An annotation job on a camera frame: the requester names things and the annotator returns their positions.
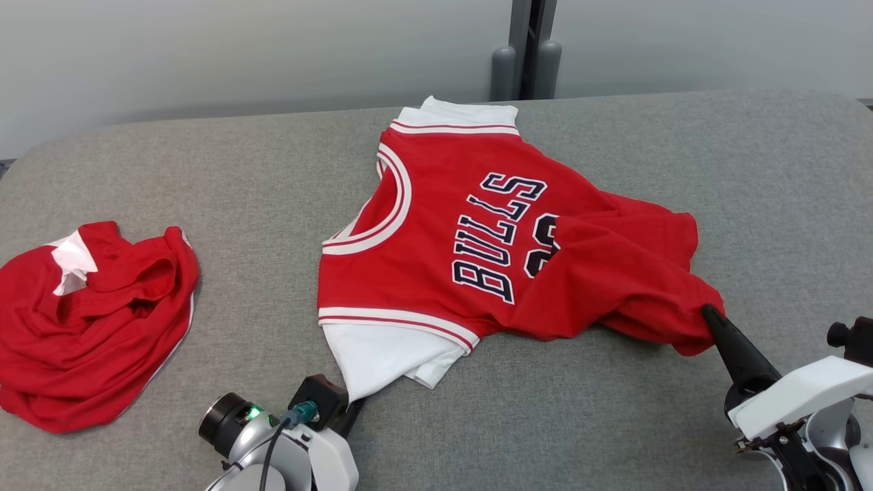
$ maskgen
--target red cloth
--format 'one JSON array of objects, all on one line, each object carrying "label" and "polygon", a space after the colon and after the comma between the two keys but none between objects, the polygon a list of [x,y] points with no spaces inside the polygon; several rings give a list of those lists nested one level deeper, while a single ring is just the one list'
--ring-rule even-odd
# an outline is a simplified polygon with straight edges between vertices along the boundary
[{"label": "red cloth", "polygon": [[79,290],[53,293],[63,272],[54,245],[0,268],[0,407],[48,432],[114,421],[167,361],[193,312],[197,263],[181,229],[136,244],[115,222],[77,233],[97,268]]}]

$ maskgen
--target gray table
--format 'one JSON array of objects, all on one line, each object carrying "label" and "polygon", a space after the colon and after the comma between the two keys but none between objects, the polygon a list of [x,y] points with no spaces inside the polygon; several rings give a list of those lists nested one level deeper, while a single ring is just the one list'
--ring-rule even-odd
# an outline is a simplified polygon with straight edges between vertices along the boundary
[{"label": "gray table", "polygon": [[[694,272],[783,372],[835,353],[832,321],[873,314],[860,104],[763,90],[518,107],[530,143],[604,190],[693,213]],[[281,411],[304,376],[340,381],[316,326],[320,241],[374,190],[396,114],[142,123],[22,157],[0,181],[0,262],[87,222],[116,220],[132,240],[176,224],[202,285],[188,337],[115,423],[54,436],[0,414],[0,488],[201,489],[221,470],[196,436],[217,396]],[[496,335],[436,390],[403,379],[371,398],[350,440],[360,489],[778,489],[769,464],[732,455],[728,385],[714,350],[683,358],[604,328]]]}]

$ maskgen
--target jersey number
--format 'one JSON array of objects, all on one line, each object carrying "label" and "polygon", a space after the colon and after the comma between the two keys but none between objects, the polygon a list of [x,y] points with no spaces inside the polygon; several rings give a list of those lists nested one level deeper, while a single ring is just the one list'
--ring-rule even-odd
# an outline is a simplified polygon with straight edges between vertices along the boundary
[{"label": "jersey number", "polygon": [[540,269],[554,256],[554,253],[560,249],[554,241],[554,221],[557,215],[546,213],[537,218],[533,225],[533,239],[544,248],[532,249],[527,252],[525,260],[525,273],[528,278],[533,278],[540,272]]}]

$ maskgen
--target white trim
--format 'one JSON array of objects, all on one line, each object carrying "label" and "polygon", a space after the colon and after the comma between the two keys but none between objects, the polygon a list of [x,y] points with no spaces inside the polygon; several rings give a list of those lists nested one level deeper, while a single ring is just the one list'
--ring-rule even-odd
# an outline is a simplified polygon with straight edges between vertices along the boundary
[{"label": "white trim", "polygon": [[52,258],[60,268],[60,280],[52,294],[62,296],[84,288],[88,274],[97,272],[97,265],[79,229],[48,245],[54,246]]},{"label": "white trim", "polygon": [[400,157],[384,143],[379,144],[379,157],[382,163],[391,169],[397,183],[394,208],[377,226],[370,230],[344,238],[340,238],[338,235],[335,239],[325,240],[322,242],[322,253],[339,255],[366,251],[394,235],[406,220],[409,207],[412,204],[412,182],[409,180],[409,172],[407,172]]},{"label": "white trim", "polygon": [[421,134],[454,134],[454,135],[482,135],[482,134],[497,134],[497,135],[516,135],[520,136],[519,129],[509,125],[482,125],[469,123],[452,123],[452,124],[436,124],[428,126],[411,126],[405,125],[398,120],[394,120],[389,128],[399,133],[409,135]]},{"label": "white trim", "polygon": [[366,324],[396,326],[430,332],[456,342],[469,355],[479,343],[479,336],[469,329],[433,315],[389,308],[319,308],[319,325]]}]

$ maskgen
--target black cable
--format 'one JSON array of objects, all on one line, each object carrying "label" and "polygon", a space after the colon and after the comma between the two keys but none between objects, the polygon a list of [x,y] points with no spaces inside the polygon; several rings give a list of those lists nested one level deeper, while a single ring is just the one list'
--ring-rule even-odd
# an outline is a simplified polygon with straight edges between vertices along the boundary
[{"label": "black cable", "polygon": [[276,432],[273,434],[273,436],[270,437],[270,445],[267,447],[267,454],[264,457],[264,470],[261,471],[260,491],[266,491],[267,489],[267,474],[270,472],[270,459],[272,458],[272,450],[276,446],[276,442],[278,441],[278,437],[282,434],[282,430],[284,430],[290,424],[290,418],[282,418],[282,422],[278,424]]}]

